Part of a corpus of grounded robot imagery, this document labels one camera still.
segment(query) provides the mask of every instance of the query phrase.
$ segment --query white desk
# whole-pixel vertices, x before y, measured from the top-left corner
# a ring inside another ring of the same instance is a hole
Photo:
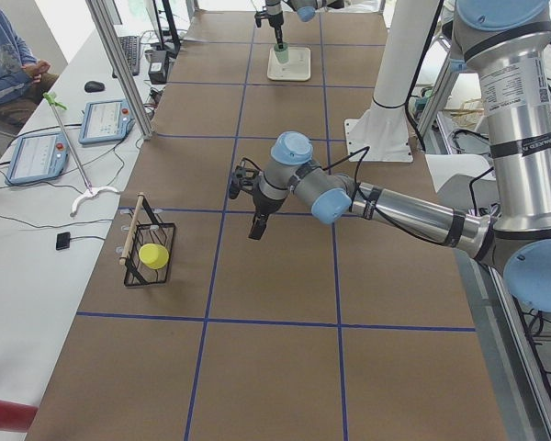
[[[65,124],[80,123],[87,102],[123,97],[120,84],[111,72],[104,48],[94,32],[52,89],[57,100],[68,107],[60,113]],[[135,81],[143,100],[150,88],[145,78],[147,62],[142,57],[141,74]],[[103,82],[106,90],[87,94],[84,84],[88,80]],[[52,110],[43,101],[22,132],[56,125]],[[79,130],[70,129],[69,133],[77,140]],[[117,148],[125,165],[111,185],[120,190],[126,186],[139,154],[136,144],[140,137],[135,126]],[[114,143],[88,148],[79,143],[75,145],[85,164],[110,150]],[[1,162],[8,161],[12,152],[11,147]],[[94,187],[100,187],[108,184],[120,167],[120,160],[110,152],[87,165],[85,170]],[[66,171],[75,168],[70,155]],[[85,190],[77,170],[51,182]],[[0,174],[0,187],[3,185],[4,176]],[[103,193],[83,202],[75,218],[70,218],[72,202],[77,196],[71,188],[48,185],[4,188],[0,189],[0,214],[36,225],[114,217],[119,196]],[[37,230],[0,219],[0,400],[39,404],[102,246],[98,239],[82,239],[72,241],[67,250],[56,251],[57,233],[69,231],[72,237],[106,237],[109,227],[109,222],[103,222]],[[24,436],[0,432],[0,440],[20,440]]]

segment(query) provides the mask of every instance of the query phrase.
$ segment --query black mouse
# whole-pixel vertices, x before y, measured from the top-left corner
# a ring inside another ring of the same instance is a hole
[[[88,81],[84,85],[84,90],[88,93],[102,92],[104,89],[104,83],[100,83],[99,81]]]

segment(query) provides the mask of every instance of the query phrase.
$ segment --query red object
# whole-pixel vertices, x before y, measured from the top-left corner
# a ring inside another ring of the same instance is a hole
[[[0,430],[27,432],[36,413],[34,406],[0,400]]]

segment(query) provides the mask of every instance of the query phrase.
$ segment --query yellow ball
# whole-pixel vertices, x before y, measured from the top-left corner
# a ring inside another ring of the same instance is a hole
[[[158,243],[146,243],[139,250],[139,260],[150,269],[161,269],[169,261],[169,251]]]

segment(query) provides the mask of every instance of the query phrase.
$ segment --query keyboard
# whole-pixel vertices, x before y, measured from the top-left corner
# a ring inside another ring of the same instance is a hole
[[[133,75],[141,70],[141,38],[137,35],[118,37],[120,47],[125,52],[129,68]]]

